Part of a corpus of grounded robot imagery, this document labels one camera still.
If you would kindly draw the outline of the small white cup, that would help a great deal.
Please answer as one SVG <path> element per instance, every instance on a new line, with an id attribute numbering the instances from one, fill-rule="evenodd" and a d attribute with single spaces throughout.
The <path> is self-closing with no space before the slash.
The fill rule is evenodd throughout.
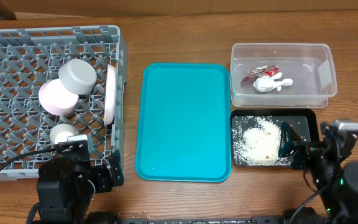
<path id="1" fill-rule="evenodd" d="M 69 124 L 58 124 L 54 126 L 49 134 L 52 144 L 58 144 L 60 142 L 66 142 L 68 137 L 74 136 L 76 129 Z"/>

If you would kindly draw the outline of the pink bowl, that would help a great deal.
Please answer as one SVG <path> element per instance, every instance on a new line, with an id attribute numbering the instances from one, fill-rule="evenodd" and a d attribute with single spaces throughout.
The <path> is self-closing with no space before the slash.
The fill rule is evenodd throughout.
<path id="1" fill-rule="evenodd" d="M 64 116 L 72 113 L 79 100 L 79 95 L 67 90 L 60 79 L 44 83 L 39 90 L 41 106 L 50 114 Z"/>

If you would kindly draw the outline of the red snack wrapper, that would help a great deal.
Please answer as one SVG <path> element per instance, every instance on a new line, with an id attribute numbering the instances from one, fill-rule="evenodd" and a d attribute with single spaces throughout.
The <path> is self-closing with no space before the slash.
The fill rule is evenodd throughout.
<path id="1" fill-rule="evenodd" d="M 265 65 L 263 67 L 257 67 L 252 70 L 248 70 L 247 76 L 241 80 L 241 83 L 251 80 L 254 77 L 261 77 L 264 75 L 272 77 L 278 73 L 278 69 L 278 65 Z"/>

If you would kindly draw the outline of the white rice grains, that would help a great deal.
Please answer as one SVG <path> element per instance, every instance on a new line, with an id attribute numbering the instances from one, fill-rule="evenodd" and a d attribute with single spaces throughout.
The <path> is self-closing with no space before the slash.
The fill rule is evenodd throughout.
<path id="1" fill-rule="evenodd" d="M 280 158 L 281 121 L 272 116 L 233 116 L 233 159 L 238 166 L 288 166 Z"/>

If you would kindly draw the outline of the white round plate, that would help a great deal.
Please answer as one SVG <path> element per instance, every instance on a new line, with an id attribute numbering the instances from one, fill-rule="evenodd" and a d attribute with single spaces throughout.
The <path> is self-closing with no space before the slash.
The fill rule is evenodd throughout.
<path id="1" fill-rule="evenodd" d="M 106 91 L 104 101 L 104 125 L 107 126 L 113 122 L 114 110 L 116 104 L 117 87 L 116 69 L 112 65 L 107 67 Z"/>

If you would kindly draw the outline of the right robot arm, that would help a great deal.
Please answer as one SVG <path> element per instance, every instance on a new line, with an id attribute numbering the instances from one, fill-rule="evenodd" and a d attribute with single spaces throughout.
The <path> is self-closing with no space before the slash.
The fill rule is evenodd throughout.
<path id="1" fill-rule="evenodd" d="M 279 157 L 294 170 L 310 172 L 316 190 L 298 208 L 285 210 L 283 223 L 358 223 L 358 161 L 341 163 L 358 140 L 358 123 L 321 123 L 320 141 L 305 141 L 290 124 L 281 124 Z"/>

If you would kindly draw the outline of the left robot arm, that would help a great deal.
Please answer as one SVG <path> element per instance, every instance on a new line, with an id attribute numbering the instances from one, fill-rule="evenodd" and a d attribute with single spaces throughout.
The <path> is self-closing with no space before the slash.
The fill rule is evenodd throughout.
<path id="1" fill-rule="evenodd" d="M 27 223 L 117 223 L 111 212 L 87 213 L 95 194 L 122 186 L 121 153 L 113 150 L 102 164 L 92 166 L 93 140 L 87 135 L 70 136 L 53 146 L 59 155 L 39 168 L 39 202 L 32 206 Z"/>

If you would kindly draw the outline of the grey bowl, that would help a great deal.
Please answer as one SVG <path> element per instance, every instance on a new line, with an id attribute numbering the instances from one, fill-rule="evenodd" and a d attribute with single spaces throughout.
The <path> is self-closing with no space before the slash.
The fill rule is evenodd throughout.
<path id="1" fill-rule="evenodd" d="M 58 77 L 67 90 L 77 95 L 91 93 L 97 81 L 96 71 L 91 64 L 77 58 L 62 65 Z"/>

